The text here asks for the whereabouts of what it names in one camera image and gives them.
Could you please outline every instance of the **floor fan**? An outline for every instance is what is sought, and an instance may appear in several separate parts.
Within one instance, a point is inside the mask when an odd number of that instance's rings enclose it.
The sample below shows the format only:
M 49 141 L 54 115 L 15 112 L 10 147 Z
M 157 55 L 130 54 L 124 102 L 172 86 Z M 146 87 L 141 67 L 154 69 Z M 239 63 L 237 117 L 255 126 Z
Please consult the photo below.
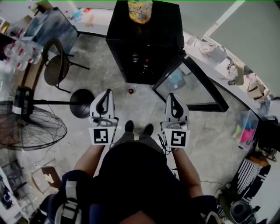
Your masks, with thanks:
M 78 118 L 89 116 L 93 94 L 86 89 L 73 93 L 70 101 L 34 100 L 28 87 L 18 87 L 14 101 L 0 102 L 0 145 L 12 150 L 31 151 L 57 143 L 67 133 L 63 121 L 53 112 L 34 105 L 70 105 Z

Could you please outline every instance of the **yellow bag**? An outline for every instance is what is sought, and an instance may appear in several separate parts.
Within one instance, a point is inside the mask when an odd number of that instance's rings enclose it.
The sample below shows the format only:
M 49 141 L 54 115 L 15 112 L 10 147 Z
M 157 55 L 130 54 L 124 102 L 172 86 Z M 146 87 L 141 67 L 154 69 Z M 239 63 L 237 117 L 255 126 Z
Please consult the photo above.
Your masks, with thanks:
M 141 24 L 147 23 L 152 16 L 152 1 L 128 1 L 129 17 Z

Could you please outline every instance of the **fan grille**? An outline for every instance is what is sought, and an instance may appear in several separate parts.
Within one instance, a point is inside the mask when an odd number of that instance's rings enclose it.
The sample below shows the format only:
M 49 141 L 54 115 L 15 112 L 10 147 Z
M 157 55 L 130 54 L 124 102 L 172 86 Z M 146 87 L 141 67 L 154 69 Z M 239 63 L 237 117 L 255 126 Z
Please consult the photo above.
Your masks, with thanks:
M 52 146 L 64 138 L 67 128 L 54 114 L 34 107 L 31 115 L 17 115 L 12 102 L 0 104 L 0 145 L 12 150 L 36 150 Z

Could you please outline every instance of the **fan base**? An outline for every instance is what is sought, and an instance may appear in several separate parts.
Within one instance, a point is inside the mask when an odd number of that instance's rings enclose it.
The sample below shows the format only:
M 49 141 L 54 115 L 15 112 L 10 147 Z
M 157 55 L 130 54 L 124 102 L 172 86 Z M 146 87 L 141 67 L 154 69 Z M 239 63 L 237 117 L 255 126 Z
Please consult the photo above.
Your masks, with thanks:
M 77 118 L 87 118 L 90 115 L 91 103 L 95 97 L 87 89 L 79 89 L 73 93 L 70 102 L 81 102 L 81 105 L 70 105 L 70 110 Z

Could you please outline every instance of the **black shoe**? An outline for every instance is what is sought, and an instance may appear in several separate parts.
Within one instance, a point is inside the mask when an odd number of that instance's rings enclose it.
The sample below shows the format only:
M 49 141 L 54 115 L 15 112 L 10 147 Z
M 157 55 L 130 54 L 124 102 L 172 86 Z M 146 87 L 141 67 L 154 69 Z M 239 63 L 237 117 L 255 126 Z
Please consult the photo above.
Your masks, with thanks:
M 133 128 L 134 128 L 134 124 L 133 124 L 132 120 L 129 120 L 128 122 L 126 122 L 126 125 L 124 127 L 125 131 L 133 132 Z
M 143 131 L 143 135 L 151 136 L 154 131 L 154 126 L 152 124 L 148 124 Z

